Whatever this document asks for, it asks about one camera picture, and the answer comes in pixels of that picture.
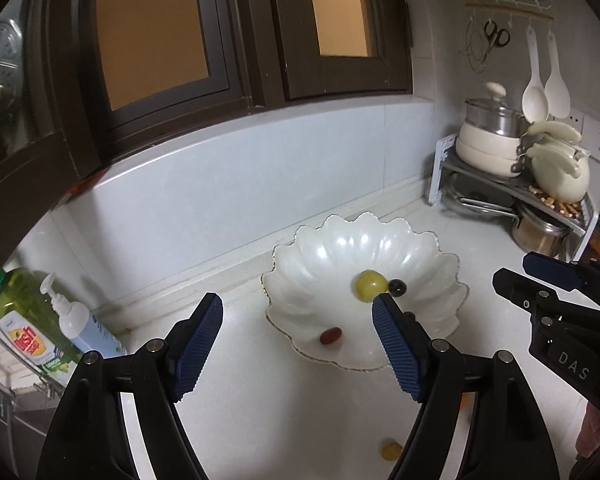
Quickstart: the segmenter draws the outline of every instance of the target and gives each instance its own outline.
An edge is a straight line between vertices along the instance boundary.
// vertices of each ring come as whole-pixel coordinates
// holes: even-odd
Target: bottle label
[[[67,386],[76,363],[64,355],[40,330],[12,310],[0,320],[0,330],[33,364]]]
[[[97,350],[105,359],[126,354],[122,343],[93,315],[89,317],[89,321],[82,331],[71,339],[71,342],[81,352]]]

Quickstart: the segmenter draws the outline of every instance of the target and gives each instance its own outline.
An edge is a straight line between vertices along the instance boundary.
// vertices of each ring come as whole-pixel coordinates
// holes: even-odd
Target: scissors
[[[498,28],[498,25],[493,20],[489,20],[484,24],[484,35],[487,38],[489,46],[480,60],[481,63],[487,60],[487,56],[493,47],[502,48],[503,46],[507,46],[511,40],[509,31],[506,28]]]

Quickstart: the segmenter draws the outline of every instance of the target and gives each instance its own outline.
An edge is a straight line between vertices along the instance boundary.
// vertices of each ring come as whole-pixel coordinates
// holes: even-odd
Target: dish soap bottle
[[[60,330],[82,352],[97,350],[104,358],[126,355],[122,343],[79,301],[69,301],[51,288],[56,275],[51,273],[40,285],[40,292],[51,297],[58,313]]]
[[[82,353],[62,334],[58,314],[27,269],[0,270],[0,330],[45,374],[66,386]]]

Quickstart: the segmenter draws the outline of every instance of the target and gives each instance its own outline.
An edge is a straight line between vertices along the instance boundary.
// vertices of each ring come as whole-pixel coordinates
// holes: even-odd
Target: black scissors handle
[[[498,28],[498,25],[493,20],[489,20],[484,24],[484,35],[491,46],[499,48],[507,46],[511,40],[511,35],[506,28]]]

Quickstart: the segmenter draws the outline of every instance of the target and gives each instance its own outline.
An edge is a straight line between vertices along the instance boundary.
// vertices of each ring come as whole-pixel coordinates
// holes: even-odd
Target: green liquid bottle
[[[50,298],[27,269],[0,270],[0,330],[24,357],[67,385],[82,353],[62,334]]]

